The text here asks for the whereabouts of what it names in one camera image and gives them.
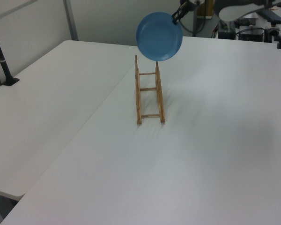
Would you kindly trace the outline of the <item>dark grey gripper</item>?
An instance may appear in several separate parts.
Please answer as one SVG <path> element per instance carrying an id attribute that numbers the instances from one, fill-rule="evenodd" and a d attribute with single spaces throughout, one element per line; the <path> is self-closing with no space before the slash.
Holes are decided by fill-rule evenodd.
<path id="1" fill-rule="evenodd" d="M 172 22 L 177 24 L 189 11 L 195 11 L 199 6 L 205 4 L 205 0 L 185 0 L 171 15 Z"/>

